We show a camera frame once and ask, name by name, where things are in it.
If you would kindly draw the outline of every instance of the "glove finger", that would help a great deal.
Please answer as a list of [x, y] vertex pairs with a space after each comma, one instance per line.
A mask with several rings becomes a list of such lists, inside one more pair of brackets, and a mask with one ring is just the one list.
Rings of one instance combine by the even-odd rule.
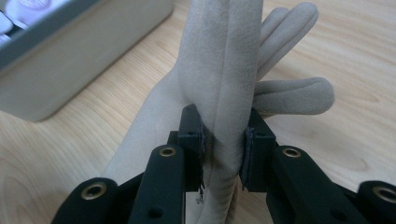
[[253, 107], [264, 117], [276, 114], [316, 115], [334, 102], [332, 84], [323, 77], [264, 81], [256, 84]]
[[274, 32], [277, 26], [288, 16], [289, 10], [285, 7], [277, 7], [262, 22], [260, 33], [260, 45]]
[[311, 3], [301, 3], [292, 9], [261, 44], [256, 79], [262, 79], [308, 33], [317, 19], [317, 7]]

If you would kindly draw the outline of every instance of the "metal grommet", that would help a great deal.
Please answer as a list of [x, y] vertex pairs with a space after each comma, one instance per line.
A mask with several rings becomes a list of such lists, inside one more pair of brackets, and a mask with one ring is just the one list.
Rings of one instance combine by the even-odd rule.
[[373, 192], [378, 198], [384, 201], [396, 203], [396, 191], [393, 189], [377, 186], [373, 187]]
[[107, 185], [104, 182], [96, 182], [89, 185], [81, 192], [81, 198], [84, 200], [97, 199], [107, 191]]
[[298, 150], [294, 149], [294, 148], [284, 148], [282, 150], [283, 154], [285, 154], [288, 157], [292, 157], [292, 158], [299, 158], [301, 157], [301, 152], [299, 152]]
[[165, 147], [160, 150], [160, 155], [163, 157], [171, 157], [176, 154], [176, 150], [173, 147]]

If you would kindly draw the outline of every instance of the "table surface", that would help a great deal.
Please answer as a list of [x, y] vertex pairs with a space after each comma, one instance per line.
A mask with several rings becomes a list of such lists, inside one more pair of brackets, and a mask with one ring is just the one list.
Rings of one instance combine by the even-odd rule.
[[[274, 7], [299, 1], [265, 1]], [[335, 104], [317, 116], [267, 123], [280, 145], [307, 151], [330, 179], [356, 190], [396, 185], [396, 2], [320, 1], [314, 29], [265, 79], [326, 77]], [[151, 88], [175, 63], [188, 0], [54, 116], [0, 113], [0, 222], [49, 223], [70, 191], [99, 176]], [[242, 193], [237, 223], [271, 223], [265, 195]]]

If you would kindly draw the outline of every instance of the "glove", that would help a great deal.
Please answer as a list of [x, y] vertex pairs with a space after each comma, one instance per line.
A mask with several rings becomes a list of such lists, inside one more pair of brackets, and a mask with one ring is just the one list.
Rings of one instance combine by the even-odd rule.
[[305, 3], [275, 9], [262, 24], [262, 0], [192, 0], [174, 68], [149, 94], [103, 176], [121, 184], [144, 172], [151, 150], [178, 129], [182, 108], [195, 104], [209, 131], [206, 188], [202, 203], [198, 192], [187, 194], [186, 223], [232, 222], [250, 108], [268, 117], [317, 114], [332, 105], [332, 86], [323, 78], [257, 82], [317, 17]]

